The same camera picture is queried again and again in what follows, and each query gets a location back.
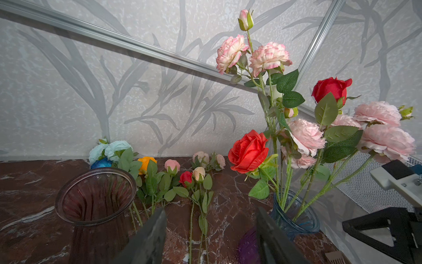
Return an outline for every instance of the bouquet of flowers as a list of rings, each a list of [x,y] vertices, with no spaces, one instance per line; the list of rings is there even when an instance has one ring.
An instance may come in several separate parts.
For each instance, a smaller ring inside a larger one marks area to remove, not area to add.
[[[293,120],[298,114],[297,106],[305,100],[301,94],[293,91],[298,70],[284,74],[284,67],[292,65],[289,53],[284,45],[275,42],[253,49],[249,33],[254,25],[252,12],[242,10],[238,22],[240,29],[246,31],[247,40],[243,35],[228,38],[218,49],[216,62],[221,74],[233,75],[232,83],[239,82],[245,76],[250,79],[245,86],[257,87],[268,126],[263,133],[252,130],[245,134],[229,151],[232,170],[245,173],[246,178],[258,179],[249,192],[250,196],[265,199],[272,190],[278,204],[286,212],[297,198],[286,204],[293,169],[306,169],[297,195],[306,186],[307,191],[294,218],[296,221],[321,195],[358,174],[372,159],[383,163],[394,159],[403,161],[414,153],[414,139],[399,128],[401,120],[411,118],[411,107],[397,108],[381,101],[359,105],[353,117],[342,113],[341,108],[346,101],[355,99],[347,97],[347,87],[352,84],[352,79],[318,81],[312,92],[317,103],[316,123]],[[266,144],[269,139],[274,153],[268,157]],[[355,172],[332,185],[359,150],[368,152],[370,157]],[[286,164],[285,169],[279,162],[280,158]],[[324,166],[326,163],[334,163],[334,170],[330,171]],[[326,181],[326,184],[314,198],[306,202],[316,178]]]

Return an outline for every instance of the red rose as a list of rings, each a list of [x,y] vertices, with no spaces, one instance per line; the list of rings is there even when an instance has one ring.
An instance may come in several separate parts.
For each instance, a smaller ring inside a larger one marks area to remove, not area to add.
[[[352,79],[348,79],[346,81],[337,80],[337,77],[333,79],[332,77],[318,81],[317,84],[314,86],[314,90],[312,91],[312,96],[315,98],[315,101],[318,103],[321,99],[324,98],[329,93],[334,95],[336,101],[338,101],[341,97],[343,99],[343,105],[346,103],[347,97],[347,87],[352,84]]]
[[[229,151],[229,160],[234,164],[231,169],[247,173],[258,168],[267,158],[268,148],[265,147],[267,141],[264,133],[258,134],[255,130],[245,134]]]
[[[183,185],[183,187],[186,188],[186,185],[184,182],[192,183],[192,173],[189,171],[185,171],[184,173],[182,173],[182,175],[180,175],[179,182]]]

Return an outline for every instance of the clear glass vase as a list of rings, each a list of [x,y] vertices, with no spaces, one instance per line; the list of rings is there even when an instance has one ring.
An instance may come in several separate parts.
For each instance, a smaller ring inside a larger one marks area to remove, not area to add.
[[[294,196],[295,193],[289,191],[286,205],[291,202]],[[297,235],[315,234],[319,231],[319,219],[311,207],[308,207],[296,222],[292,221],[299,210],[300,204],[302,203],[302,198],[297,197],[287,212],[283,212],[279,203],[277,202],[275,194],[273,199],[274,205],[270,216],[274,219],[280,229],[287,235],[290,241],[293,241]],[[253,227],[241,238],[239,242],[238,257],[240,264],[260,263],[256,231],[256,227]]]
[[[90,170],[60,189],[55,209],[75,226],[70,264],[107,264],[129,242],[133,230],[124,217],[136,193],[136,183],[116,168]]]

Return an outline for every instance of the wire mesh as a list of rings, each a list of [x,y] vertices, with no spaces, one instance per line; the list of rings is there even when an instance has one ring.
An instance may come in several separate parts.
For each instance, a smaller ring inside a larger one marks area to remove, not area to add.
[[[369,154],[367,153],[356,153],[333,183],[344,179],[356,171],[368,157]],[[410,157],[405,164],[408,167],[411,167],[416,164],[422,164],[422,162]],[[333,163],[326,164],[331,171],[333,170],[333,165]],[[372,160],[360,173],[353,176],[349,181],[338,185],[337,188],[368,213],[376,212],[387,207],[405,207],[409,212],[414,212],[413,206],[396,190],[383,190],[371,177],[369,171],[378,168],[381,165],[382,164]]]

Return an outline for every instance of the wall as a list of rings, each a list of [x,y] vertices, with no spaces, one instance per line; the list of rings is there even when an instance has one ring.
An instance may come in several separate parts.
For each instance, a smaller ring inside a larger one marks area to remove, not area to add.
[[[422,2],[420,0],[346,0],[312,66],[298,87],[305,104],[318,80],[353,79],[344,111],[370,101],[413,106],[415,119],[402,122],[422,158]]]
[[[317,29],[303,33],[305,24],[289,21],[322,17],[331,4],[34,2],[211,65],[223,40],[241,33],[240,10],[255,9],[254,43],[284,43],[294,63],[289,71]],[[101,136],[125,139],[142,155],[226,155],[244,133],[265,130],[256,94],[215,78],[7,13],[0,36],[0,159],[86,157]]]

